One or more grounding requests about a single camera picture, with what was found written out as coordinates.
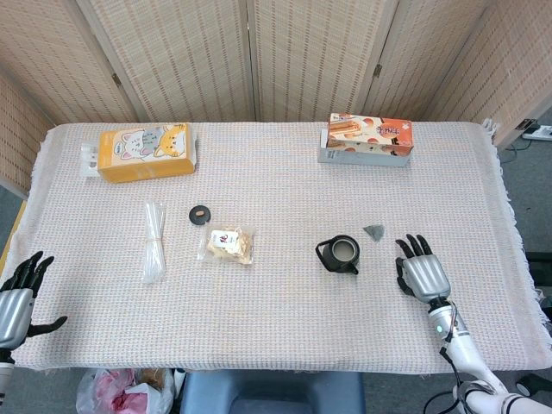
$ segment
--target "white tablecloth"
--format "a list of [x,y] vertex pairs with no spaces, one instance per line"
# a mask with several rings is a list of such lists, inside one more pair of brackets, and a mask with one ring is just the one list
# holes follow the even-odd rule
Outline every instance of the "white tablecloth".
[[[448,372],[427,306],[396,283],[394,240],[425,235],[493,369],[552,365],[550,337],[514,228],[496,151],[471,123],[413,124],[404,168],[317,163],[322,123],[199,123],[191,176],[113,185],[79,177],[82,141],[130,124],[49,131],[3,277],[37,250],[53,254],[20,366],[271,368]],[[141,282],[144,202],[166,204],[166,277]],[[256,229],[254,264],[196,261],[213,223]],[[363,231],[386,227],[376,243]],[[318,242],[361,246],[358,276],[328,273]]]

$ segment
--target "gray triangle object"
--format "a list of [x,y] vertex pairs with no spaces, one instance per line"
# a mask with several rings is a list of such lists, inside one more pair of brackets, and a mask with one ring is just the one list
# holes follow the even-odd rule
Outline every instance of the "gray triangle object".
[[372,237],[372,240],[374,240],[375,242],[379,242],[386,230],[381,224],[377,224],[375,226],[365,227],[364,231],[366,231],[370,235],[370,237]]

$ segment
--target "snack box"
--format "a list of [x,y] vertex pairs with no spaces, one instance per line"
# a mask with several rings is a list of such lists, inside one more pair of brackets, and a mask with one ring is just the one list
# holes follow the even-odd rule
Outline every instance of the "snack box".
[[195,141],[188,123],[103,132],[97,171],[110,183],[192,174]]
[[320,131],[318,162],[329,164],[357,164],[362,166],[405,166],[411,153],[402,157],[389,153],[360,153],[342,149],[328,148],[328,130]]
[[328,148],[405,157],[412,150],[412,124],[404,119],[331,114]]

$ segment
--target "yellow tissue box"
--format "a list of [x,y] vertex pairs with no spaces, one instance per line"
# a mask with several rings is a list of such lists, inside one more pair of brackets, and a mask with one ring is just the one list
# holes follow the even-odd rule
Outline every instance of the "yellow tissue box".
[[103,132],[97,171],[110,183],[192,174],[195,142],[188,123]]

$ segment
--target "robotic hand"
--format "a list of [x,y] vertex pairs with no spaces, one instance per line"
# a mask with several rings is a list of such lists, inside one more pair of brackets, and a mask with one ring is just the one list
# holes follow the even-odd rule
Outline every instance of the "robotic hand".
[[19,348],[26,338],[54,332],[67,320],[60,317],[49,325],[31,324],[44,273],[53,262],[51,256],[37,266],[41,257],[42,252],[38,252],[25,260],[0,288],[0,405],[15,365],[11,351]]
[[[442,340],[439,354],[456,374],[455,403],[443,412],[450,412],[458,406],[461,414],[552,414],[552,409],[544,405],[508,393],[481,358],[456,305],[449,300],[449,280],[430,245],[420,235],[417,239],[412,235],[406,235],[406,238],[411,246],[403,240],[396,240],[406,256],[406,259],[398,257],[395,260],[398,286],[405,294],[430,305],[430,320]],[[478,380],[462,382],[459,371]]]

